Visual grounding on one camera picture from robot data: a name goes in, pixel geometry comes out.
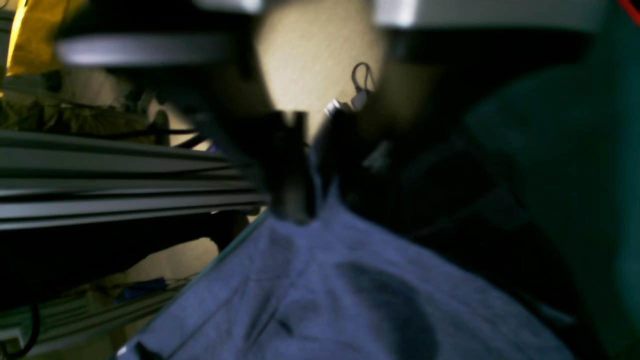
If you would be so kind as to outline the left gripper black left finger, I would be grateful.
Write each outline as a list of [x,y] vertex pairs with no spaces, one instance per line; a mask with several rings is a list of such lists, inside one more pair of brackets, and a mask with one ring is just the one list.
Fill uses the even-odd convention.
[[317,214],[305,112],[270,98],[254,43],[263,4],[239,0],[87,0],[55,34],[62,64],[102,68],[153,91],[220,147],[295,224]]

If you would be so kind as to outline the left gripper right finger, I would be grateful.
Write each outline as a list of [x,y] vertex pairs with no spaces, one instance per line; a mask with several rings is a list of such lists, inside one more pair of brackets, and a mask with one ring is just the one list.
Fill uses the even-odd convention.
[[603,0],[375,0],[388,35],[380,84],[359,115],[338,112],[315,149],[315,225],[519,236],[538,228],[487,170],[463,118],[487,96],[587,52]]

